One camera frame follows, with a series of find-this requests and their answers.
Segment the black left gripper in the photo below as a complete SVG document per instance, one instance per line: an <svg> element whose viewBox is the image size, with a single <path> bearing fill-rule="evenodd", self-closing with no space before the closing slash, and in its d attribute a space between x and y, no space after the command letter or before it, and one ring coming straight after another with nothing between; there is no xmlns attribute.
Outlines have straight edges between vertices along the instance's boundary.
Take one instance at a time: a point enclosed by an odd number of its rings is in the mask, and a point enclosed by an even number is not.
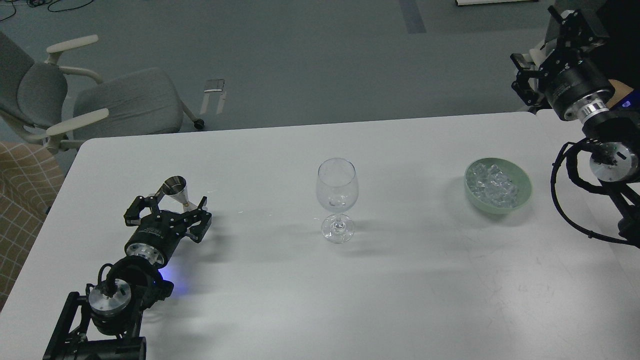
<svg viewBox="0 0 640 360"><path fill-rule="evenodd" d="M159 203L163 198L163 194L139 195L123 215L126 226L137 226L125 244L125 255L139 256L155 268L169 264L183 238L201 243L213 218L207 208L207 196L202 196L198 204L185 203L182 214L162 212ZM141 217L144 209L150 210L150 215Z"/></svg>

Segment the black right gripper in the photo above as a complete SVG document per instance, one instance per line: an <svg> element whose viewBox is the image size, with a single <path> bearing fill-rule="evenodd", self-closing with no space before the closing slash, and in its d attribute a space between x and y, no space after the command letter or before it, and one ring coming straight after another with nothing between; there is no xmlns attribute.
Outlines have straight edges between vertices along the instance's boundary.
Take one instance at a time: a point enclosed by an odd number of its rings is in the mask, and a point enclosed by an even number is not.
<svg viewBox="0 0 640 360"><path fill-rule="evenodd" d="M552 109L562 121L587 122L611 109L607 105L614 86L588 59L590 53L610 41L610 34L591 9L560 13L548 7L558 34L546 50L514 53L516 68L510 85L528 107Z"/></svg>

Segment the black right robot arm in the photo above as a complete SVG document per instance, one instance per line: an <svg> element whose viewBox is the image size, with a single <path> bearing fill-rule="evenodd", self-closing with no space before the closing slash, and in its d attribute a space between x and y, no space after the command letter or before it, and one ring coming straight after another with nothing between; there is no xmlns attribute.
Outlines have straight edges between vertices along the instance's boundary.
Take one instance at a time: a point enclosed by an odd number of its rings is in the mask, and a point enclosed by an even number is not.
<svg viewBox="0 0 640 360"><path fill-rule="evenodd" d="M551 200L558 214L590 239L638 248L640 199L631 184L639 182L639 114L607 106L615 88L588 57L610 36L592 10L559 13L550 6L548 12L558 24L554 48L511 54L516 74L510 86L533 109L552 109L562 121L582 123L584 139L565 143L553 162ZM556 191L561 166L574 185L610 198L621 215L619 237L584 228L566 215Z"/></svg>

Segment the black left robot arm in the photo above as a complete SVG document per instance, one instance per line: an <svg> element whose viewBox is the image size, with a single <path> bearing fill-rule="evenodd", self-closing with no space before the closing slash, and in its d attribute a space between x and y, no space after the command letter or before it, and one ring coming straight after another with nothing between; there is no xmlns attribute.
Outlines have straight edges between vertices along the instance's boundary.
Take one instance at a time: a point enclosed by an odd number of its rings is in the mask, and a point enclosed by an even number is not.
<svg viewBox="0 0 640 360"><path fill-rule="evenodd" d="M138 196L123 218L134 228L125 256L106 263L96 284L70 292L55 324L44 360L144 360L143 314L170 297L174 283L161 270L182 239L201 243L213 215L208 199L185 203L183 212L162 210L162 194Z"/></svg>

